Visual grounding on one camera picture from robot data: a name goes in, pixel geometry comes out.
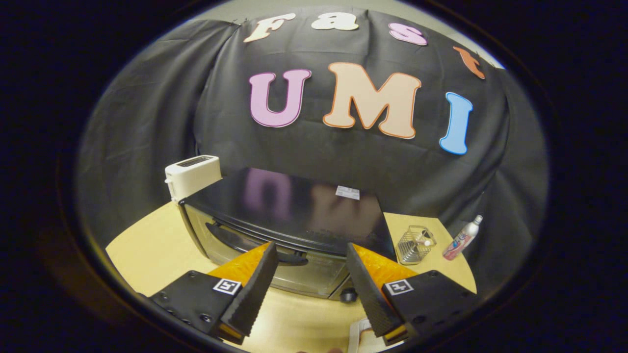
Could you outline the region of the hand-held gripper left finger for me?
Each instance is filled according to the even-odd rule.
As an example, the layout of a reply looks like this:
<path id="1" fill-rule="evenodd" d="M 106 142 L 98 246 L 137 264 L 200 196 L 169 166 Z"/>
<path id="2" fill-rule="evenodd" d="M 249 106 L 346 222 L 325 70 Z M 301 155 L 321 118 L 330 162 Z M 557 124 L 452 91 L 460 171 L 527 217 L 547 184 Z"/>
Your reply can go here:
<path id="1" fill-rule="evenodd" d="M 240 345 L 251 335 L 278 264 L 276 244 L 264 243 L 208 273 L 190 270 L 149 300 L 204 335 Z"/>

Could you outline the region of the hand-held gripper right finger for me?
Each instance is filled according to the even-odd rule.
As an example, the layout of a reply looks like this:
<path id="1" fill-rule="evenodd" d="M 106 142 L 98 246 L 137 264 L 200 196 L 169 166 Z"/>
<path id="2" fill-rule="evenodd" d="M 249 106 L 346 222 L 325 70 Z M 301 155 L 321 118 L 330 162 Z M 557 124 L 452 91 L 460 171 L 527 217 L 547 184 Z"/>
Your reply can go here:
<path id="1" fill-rule="evenodd" d="M 477 308 L 473 291 L 436 270 L 422 274 L 354 243 L 350 277 L 376 337 L 386 346 L 425 346 Z"/>

